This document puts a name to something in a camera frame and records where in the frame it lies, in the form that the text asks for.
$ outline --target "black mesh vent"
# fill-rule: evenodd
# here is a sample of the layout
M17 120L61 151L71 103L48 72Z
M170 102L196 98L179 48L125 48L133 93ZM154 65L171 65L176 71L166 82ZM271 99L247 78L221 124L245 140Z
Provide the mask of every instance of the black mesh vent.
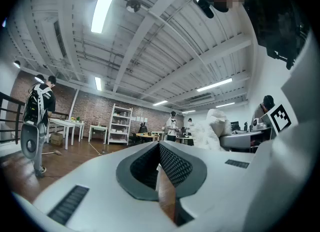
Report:
M75 212L89 188L83 186L75 186L57 205L53 208L48 216L54 221L65 225Z
M130 166L132 176L154 190L156 190L157 185L159 155L159 147L156 145L136 159Z
M160 145L160 164L175 188L189 176L193 169L190 162L162 145Z
M249 166L248 162L240 162L240 161L231 160L231 159L226 161L225 164L231 165L231 166L240 167L240 168L244 168L244 169L247 169L247 167Z

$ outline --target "ceiling light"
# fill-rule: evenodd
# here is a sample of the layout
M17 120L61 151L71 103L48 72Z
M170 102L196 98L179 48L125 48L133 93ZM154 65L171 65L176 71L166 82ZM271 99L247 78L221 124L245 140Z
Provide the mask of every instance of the ceiling light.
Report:
M101 88L101 79L99 77L95 77L95 85L96 85L96 89L98 91L102 91L102 88Z
M20 69L21 64L20 64L20 61L19 61L19 60L16 60L16 61L13 63L13 65L15 65L18 69Z
M205 90L208 90L208 89L211 89L211 88L214 88L214 87L222 86L222 85L224 85L224 84L231 83L231 82L232 82L232 78L229 78L229 79L227 79L227 80L224 80L224 81L221 81L221 82L217 82L217 83L208 85L208 86L206 86L206 87L197 89L197 91L198 91L198 92L202 92L202 91L205 91Z
M229 106L229 105L232 105L232 104L235 104L235 103L234 103L234 102L232 102L232 103L228 103L228 104L224 104L224 105L216 106L216 108L220 108L220 107L224 107L224 106Z
M7 18L4 19L4 21L2 22L2 27L6 27L6 23L7 23Z
M42 74L37 74L35 77L35 80L37 80L39 83L44 84L45 77Z
M167 103L168 101L166 101L166 100L164 100L164 101L161 101L161 102L159 102L159 103L156 103L156 104L153 104L154 106L158 106L158 105L161 105L161 104L163 104L163 103Z
M186 111L186 112L182 112L182 114L188 114L190 112L196 112L195 110L191 110L191 111Z
M91 32L99 34L102 32L111 2L112 0L98 0L96 2L91 25Z

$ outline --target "mop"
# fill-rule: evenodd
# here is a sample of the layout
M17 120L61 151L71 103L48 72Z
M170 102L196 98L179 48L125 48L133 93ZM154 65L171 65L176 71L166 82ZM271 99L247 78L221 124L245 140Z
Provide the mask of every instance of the mop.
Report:
M58 156L62 156L62 153L58 150L55 150L54 152L49 152L49 153L42 153L42 155L49 155L49 154L56 154Z

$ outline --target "speaker grille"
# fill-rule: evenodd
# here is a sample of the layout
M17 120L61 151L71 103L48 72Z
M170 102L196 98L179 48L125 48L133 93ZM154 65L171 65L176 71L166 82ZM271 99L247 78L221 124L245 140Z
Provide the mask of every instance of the speaker grille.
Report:
M48 217L61 225L66 225L81 201L88 193L89 188L76 185L71 191L53 208Z
M248 162L240 162L240 161L231 160L231 159L226 161L225 164L231 165L231 166L240 167L240 168L244 168L244 169L247 169L247 167L249 166Z

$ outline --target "backpack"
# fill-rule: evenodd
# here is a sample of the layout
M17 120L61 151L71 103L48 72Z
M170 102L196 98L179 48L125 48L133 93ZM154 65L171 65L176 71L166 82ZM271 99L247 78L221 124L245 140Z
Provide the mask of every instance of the backpack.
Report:
M49 87L40 89L40 85L36 85L29 94L23 112L23 122L34 126L40 124L46 113L43 94L52 92Z

